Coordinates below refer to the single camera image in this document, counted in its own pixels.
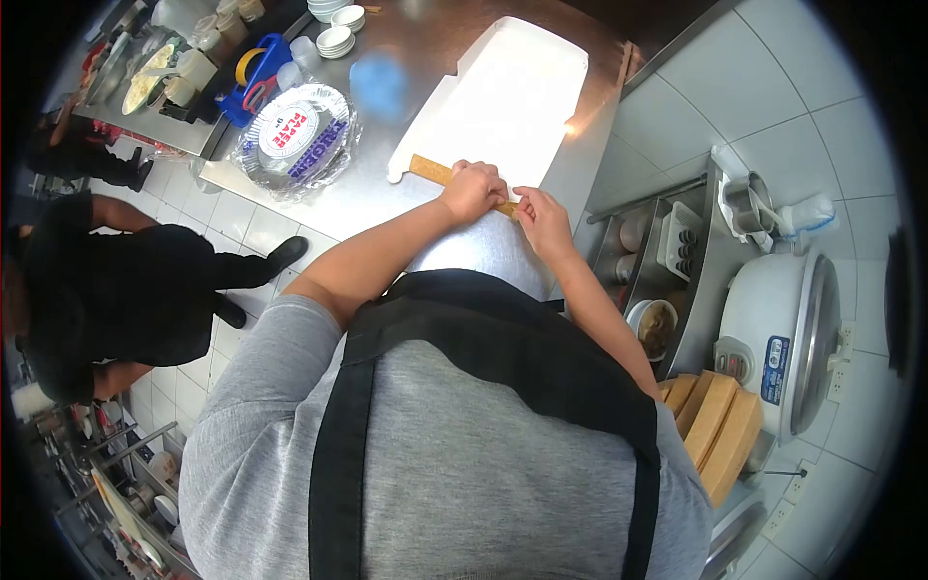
electrical outlet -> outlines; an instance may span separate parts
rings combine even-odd
[[[828,387],[828,400],[841,403],[851,377],[851,364],[839,362],[831,372],[831,385]]]
[[[793,508],[793,504],[785,499],[781,499],[777,507],[774,508],[773,513],[767,518],[767,523],[765,523],[764,527],[761,529],[760,535],[768,540],[772,540],[776,537],[777,532],[779,532],[783,524],[786,523],[786,519],[793,513]]]
[[[799,463],[799,467],[796,468],[797,471],[806,470],[806,476],[794,475],[790,480],[789,486],[786,488],[786,492],[783,494],[783,499],[790,502],[793,505],[799,503],[799,497],[803,494],[803,489],[806,488],[806,483],[809,481],[809,478],[812,477],[812,472],[815,469],[815,463],[803,459]]]
[[[851,362],[851,356],[854,354],[854,331],[857,328],[857,323],[853,320],[842,320],[841,321],[841,351],[838,355],[841,357],[841,360],[845,362]]]

white cutting board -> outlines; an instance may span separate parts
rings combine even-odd
[[[497,20],[444,77],[388,163],[399,181],[413,153],[451,167],[485,161],[513,187],[538,187],[574,115],[587,54],[513,17]]]

wooden ruler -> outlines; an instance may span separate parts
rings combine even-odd
[[[451,169],[445,167],[441,163],[425,159],[421,155],[416,155],[415,153],[413,153],[412,161],[409,162],[409,171],[420,177],[425,177],[429,181],[434,181],[440,186],[447,186],[451,183]],[[497,205],[493,209],[508,215],[509,219],[515,220],[518,219],[516,218],[516,209],[518,207],[518,202],[507,201],[503,205]]]

black shoe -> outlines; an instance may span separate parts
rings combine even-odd
[[[309,251],[309,240],[303,236],[287,238],[267,255],[267,260],[274,266],[274,276],[284,268],[304,257]]]
[[[229,300],[224,294],[220,294],[220,296],[222,298],[219,299],[215,307],[216,315],[233,329],[244,329],[245,323],[248,321],[248,315],[241,309],[241,306]]]
[[[142,190],[142,186],[145,185],[145,180],[148,179],[148,174],[151,173],[151,167],[154,164],[154,161],[145,161],[142,163],[142,166],[138,168],[138,176],[135,178],[135,183],[131,185],[135,193]]]

person in black clothing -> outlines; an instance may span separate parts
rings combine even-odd
[[[89,233],[101,226],[132,234]],[[89,404],[153,367],[206,355],[213,314],[235,328],[246,321],[217,290],[266,284],[309,241],[293,236],[267,258],[216,253],[189,228],[84,192],[52,201],[34,227],[11,228],[4,246],[4,338],[20,338],[49,398]]]
[[[113,186],[141,191],[153,161],[138,165],[142,148],[135,148],[135,154],[129,161],[110,153],[105,137],[95,132],[93,120],[71,115],[76,102],[75,93],[61,108],[58,123],[49,122],[51,115],[44,115],[39,120],[29,144],[26,165],[42,175],[69,181],[97,177]]]

